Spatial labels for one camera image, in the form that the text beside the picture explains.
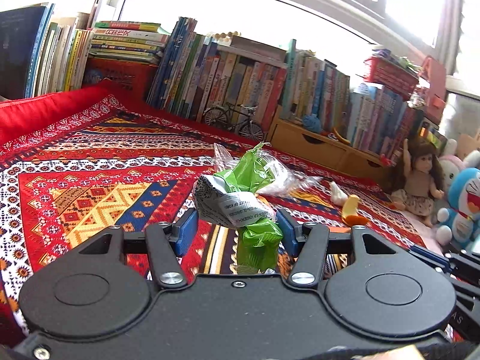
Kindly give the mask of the green snack wrapper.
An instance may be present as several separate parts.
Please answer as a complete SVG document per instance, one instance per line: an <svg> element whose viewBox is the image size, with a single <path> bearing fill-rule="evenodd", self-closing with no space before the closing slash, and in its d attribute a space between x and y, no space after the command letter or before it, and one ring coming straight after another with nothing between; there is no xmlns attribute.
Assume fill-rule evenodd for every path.
<svg viewBox="0 0 480 360"><path fill-rule="evenodd" d="M263 150L264 142L233 158L222 145L214 145L216 172L202 174L193 184L199 218L238 232L237 266L247 272L276 268L283 238L276 212L261 196L261 189L279 177L276 159Z"/></svg>

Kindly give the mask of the row of upright books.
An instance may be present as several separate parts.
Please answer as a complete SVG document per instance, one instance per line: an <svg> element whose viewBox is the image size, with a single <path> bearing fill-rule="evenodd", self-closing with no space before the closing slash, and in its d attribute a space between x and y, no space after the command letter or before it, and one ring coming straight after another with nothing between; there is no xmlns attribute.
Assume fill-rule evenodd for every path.
<svg viewBox="0 0 480 360"><path fill-rule="evenodd" d="M202 124L203 113L213 106L257 107L254 120L265 137L275 119L303 127L303 117L315 115L320 135L384 158L391 158L404 138L410 99L364 79L352 87L335 64L295 43L278 49L235 33L204 36L196 24L185 16L177 20L146 96L148 105ZM406 58L383 48L372 56L419 80L421 70Z"/></svg>

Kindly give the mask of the stack of flat books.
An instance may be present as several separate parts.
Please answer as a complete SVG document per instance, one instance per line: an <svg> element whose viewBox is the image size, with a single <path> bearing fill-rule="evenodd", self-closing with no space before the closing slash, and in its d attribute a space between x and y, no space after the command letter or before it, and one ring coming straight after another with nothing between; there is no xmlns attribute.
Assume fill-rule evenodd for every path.
<svg viewBox="0 0 480 360"><path fill-rule="evenodd" d="M160 24L99 21L92 28L89 57L158 65L170 34Z"/></svg>

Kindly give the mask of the upright books beside blue book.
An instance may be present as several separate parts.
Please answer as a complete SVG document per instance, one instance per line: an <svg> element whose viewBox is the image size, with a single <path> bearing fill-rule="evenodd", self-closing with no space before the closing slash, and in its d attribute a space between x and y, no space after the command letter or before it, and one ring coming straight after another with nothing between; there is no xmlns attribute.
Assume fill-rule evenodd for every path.
<svg viewBox="0 0 480 360"><path fill-rule="evenodd" d="M47 24L37 62L36 96L79 89L92 39L89 15L53 19Z"/></svg>

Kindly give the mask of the orange yellow toy figure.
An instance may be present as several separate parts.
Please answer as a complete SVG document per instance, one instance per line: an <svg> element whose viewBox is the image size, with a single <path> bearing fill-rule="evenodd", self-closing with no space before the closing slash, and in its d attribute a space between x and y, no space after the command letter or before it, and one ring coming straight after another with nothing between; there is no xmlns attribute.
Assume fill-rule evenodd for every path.
<svg viewBox="0 0 480 360"><path fill-rule="evenodd" d="M365 226L368 219L358 211L360 198L355 194L347 195L334 181L329 183L331 203L341 208L342 221L348 226Z"/></svg>

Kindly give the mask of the clear crumpled plastic bag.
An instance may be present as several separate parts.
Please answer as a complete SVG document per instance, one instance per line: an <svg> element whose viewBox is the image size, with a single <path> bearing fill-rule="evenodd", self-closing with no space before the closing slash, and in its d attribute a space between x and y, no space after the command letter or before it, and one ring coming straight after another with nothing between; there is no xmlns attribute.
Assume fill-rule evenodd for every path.
<svg viewBox="0 0 480 360"><path fill-rule="evenodd" d="M287 197L320 186L321 176L289 169L264 149L265 146L269 144L261 142L240 158L234 158L222 145L214 144L216 174L233 188L233 192L247 191L266 196Z"/></svg>

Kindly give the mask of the blue Doraemon plush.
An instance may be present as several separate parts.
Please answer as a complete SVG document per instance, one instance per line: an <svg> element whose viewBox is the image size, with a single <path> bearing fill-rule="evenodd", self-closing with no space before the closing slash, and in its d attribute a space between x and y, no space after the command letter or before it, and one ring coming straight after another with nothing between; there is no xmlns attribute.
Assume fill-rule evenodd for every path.
<svg viewBox="0 0 480 360"><path fill-rule="evenodd" d="M479 169L462 170L448 189L449 207L439 209L435 238L446 246L464 249L479 235Z"/></svg>

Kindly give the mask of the wooden drawer organizer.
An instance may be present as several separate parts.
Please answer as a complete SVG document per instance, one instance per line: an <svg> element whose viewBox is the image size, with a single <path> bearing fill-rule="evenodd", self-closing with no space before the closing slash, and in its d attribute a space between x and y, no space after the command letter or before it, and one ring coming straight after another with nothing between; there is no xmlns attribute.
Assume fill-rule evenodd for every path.
<svg viewBox="0 0 480 360"><path fill-rule="evenodd" d="M272 147L329 169L375 181L385 188L391 169L377 155L354 149L330 137L312 133L283 119L275 119L267 140Z"/></svg>

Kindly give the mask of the brown-haired doll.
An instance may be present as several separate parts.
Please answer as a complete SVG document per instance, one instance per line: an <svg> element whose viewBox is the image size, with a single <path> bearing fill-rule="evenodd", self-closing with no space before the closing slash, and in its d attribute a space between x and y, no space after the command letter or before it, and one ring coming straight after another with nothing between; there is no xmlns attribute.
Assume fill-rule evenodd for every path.
<svg viewBox="0 0 480 360"><path fill-rule="evenodd" d="M443 170L434 144L417 136L403 141L403 157L394 168L391 201L400 211L415 215L432 228L431 217L436 200L442 199Z"/></svg>

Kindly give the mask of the blue yarn ball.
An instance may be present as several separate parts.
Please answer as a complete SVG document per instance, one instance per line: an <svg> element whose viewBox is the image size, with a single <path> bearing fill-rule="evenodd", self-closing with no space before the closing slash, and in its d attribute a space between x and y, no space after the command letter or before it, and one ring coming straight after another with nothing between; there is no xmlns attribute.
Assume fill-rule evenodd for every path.
<svg viewBox="0 0 480 360"><path fill-rule="evenodd" d="M302 119L303 127L312 133L321 133L321 121L316 115L305 115Z"/></svg>

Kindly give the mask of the red patterned tablecloth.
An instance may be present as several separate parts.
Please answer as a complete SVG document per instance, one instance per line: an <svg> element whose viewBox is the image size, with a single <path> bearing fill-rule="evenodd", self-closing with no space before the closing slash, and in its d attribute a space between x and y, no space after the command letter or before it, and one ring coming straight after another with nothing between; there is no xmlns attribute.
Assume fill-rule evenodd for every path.
<svg viewBox="0 0 480 360"><path fill-rule="evenodd" d="M35 272L108 225L141 232L193 207L193 176L215 172L214 144L234 158L255 145L151 111L110 83L1 103L1 345L24 338L18 299ZM275 209L298 222L343 226L329 198L332 180L360 197L360 214L377 233L402 247L425 246L420 226L392 211L375 182L264 149L301 176L320 177L305 192L267 196ZM235 231L200 220L178 258L187 280L199 273L236 274L237 241Z"/></svg>

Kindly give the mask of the pink white bunny plush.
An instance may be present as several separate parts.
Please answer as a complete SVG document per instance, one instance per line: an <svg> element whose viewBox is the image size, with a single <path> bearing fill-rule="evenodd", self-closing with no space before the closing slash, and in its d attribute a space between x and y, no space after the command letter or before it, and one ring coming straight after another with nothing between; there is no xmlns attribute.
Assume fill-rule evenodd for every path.
<svg viewBox="0 0 480 360"><path fill-rule="evenodd" d="M443 191L445 194L450 189L455 177L464 169L479 165L479 149L470 150L464 158L456 155L457 141L448 139L439 157L439 164L442 168Z"/></svg>

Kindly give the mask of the miniature black bicycle model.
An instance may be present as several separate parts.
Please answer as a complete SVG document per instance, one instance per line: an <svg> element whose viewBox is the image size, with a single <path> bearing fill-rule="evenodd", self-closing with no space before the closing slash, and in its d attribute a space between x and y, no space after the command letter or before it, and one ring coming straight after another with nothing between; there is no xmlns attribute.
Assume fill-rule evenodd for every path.
<svg viewBox="0 0 480 360"><path fill-rule="evenodd" d="M244 105L237 109L230 103L226 103L224 106L212 106L202 114L201 121L205 125L236 133L240 137L263 141L265 132L254 120L256 109L256 106Z"/></svg>

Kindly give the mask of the red plastic basket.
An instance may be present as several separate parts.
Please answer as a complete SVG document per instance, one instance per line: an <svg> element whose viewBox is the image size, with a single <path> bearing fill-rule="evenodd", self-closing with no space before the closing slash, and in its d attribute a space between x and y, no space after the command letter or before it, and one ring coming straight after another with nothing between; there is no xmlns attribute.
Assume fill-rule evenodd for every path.
<svg viewBox="0 0 480 360"><path fill-rule="evenodd" d="M419 82L416 74L377 56L367 58L364 64L368 67L366 74L363 75L366 82L384 85L405 101L411 98Z"/></svg>

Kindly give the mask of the large dark blue book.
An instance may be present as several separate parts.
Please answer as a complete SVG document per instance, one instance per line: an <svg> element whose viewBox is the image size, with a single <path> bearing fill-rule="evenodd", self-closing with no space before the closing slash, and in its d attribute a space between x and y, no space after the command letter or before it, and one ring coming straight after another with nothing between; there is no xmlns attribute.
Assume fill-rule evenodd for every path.
<svg viewBox="0 0 480 360"><path fill-rule="evenodd" d="M43 2L1 13L0 86L6 99L33 94L41 45L54 5Z"/></svg>

